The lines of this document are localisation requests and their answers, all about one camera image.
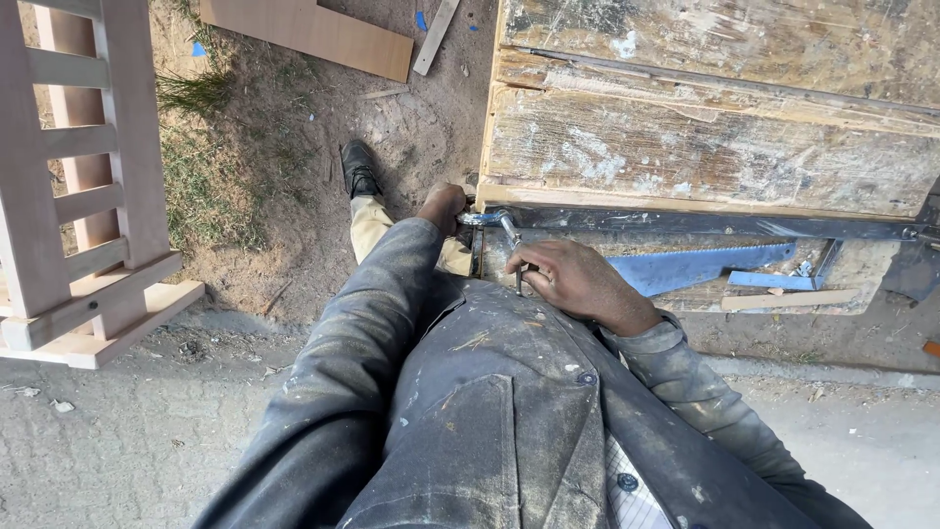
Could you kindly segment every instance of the paint-splattered workbench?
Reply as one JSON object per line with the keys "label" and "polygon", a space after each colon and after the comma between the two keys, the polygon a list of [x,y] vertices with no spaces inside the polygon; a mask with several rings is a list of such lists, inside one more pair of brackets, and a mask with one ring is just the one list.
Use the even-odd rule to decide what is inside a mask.
{"label": "paint-splattered workbench", "polygon": [[[501,0],[479,207],[912,219],[940,174],[940,3],[791,4]],[[566,235],[606,255],[755,242],[541,236]],[[485,239],[482,275],[504,281],[508,249],[497,230]],[[774,312],[863,312],[898,247],[848,241],[826,288],[860,289],[853,302]],[[720,311],[765,293],[717,280],[656,302]]]}

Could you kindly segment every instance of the handsaw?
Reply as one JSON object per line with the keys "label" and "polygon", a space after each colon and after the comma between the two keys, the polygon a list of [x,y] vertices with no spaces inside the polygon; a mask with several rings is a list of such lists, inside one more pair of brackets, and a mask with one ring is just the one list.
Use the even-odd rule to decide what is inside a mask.
{"label": "handsaw", "polygon": [[607,257],[644,297],[716,280],[730,270],[752,270],[789,259],[796,243],[735,248],[692,249]]}

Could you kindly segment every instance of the wooden frame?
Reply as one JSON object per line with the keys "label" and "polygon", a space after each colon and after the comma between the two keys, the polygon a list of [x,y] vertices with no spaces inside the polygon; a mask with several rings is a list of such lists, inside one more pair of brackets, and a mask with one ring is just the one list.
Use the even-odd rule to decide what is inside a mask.
{"label": "wooden frame", "polygon": [[[169,246],[146,0],[0,0],[0,357],[97,369],[199,298]],[[40,129],[33,85],[50,85]],[[54,197],[48,160],[69,194]],[[59,226],[74,223],[66,256]],[[91,322],[93,335],[77,331]]]}

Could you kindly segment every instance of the foot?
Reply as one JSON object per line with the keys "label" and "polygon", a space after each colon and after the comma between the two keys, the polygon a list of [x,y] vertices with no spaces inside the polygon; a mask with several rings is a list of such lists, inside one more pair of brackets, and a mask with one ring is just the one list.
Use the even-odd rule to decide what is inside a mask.
{"label": "foot", "polygon": [[359,195],[382,195],[382,189],[375,181],[375,161],[372,150],[361,139],[343,145],[339,152],[343,164],[343,178],[350,200]]}

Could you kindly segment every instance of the dusty jacket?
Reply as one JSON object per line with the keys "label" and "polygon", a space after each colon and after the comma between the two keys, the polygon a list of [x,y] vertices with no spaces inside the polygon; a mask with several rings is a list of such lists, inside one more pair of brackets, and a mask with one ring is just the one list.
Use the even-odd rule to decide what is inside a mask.
{"label": "dusty jacket", "polygon": [[383,237],[196,527],[605,527],[605,427],[673,527],[868,527],[671,315],[620,338],[440,248],[416,218]]}

